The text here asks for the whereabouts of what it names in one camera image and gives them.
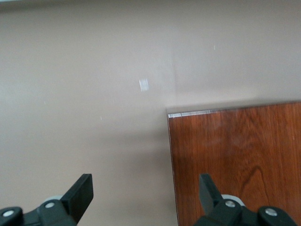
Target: wooden table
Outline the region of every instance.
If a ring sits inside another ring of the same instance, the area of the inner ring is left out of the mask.
[[[301,103],[168,115],[179,226],[202,216],[198,176],[247,208],[282,208],[301,225]]]

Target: silver screw head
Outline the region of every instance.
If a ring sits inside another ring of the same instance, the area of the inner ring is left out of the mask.
[[[226,201],[225,204],[226,204],[226,206],[231,207],[231,208],[235,207],[235,203],[232,201]]]
[[[50,202],[50,203],[47,203],[47,204],[45,205],[45,208],[51,208],[51,207],[53,207],[54,205],[55,205],[54,202]]]
[[[4,216],[5,218],[9,217],[10,215],[13,215],[14,211],[13,210],[9,210],[6,211],[5,213],[2,214],[2,216]]]
[[[275,210],[271,209],[271,208],[267,208],[265,209],[265,213],[270,215],[270,216],[273,216],[273,217],[276,217],[278,214]]]

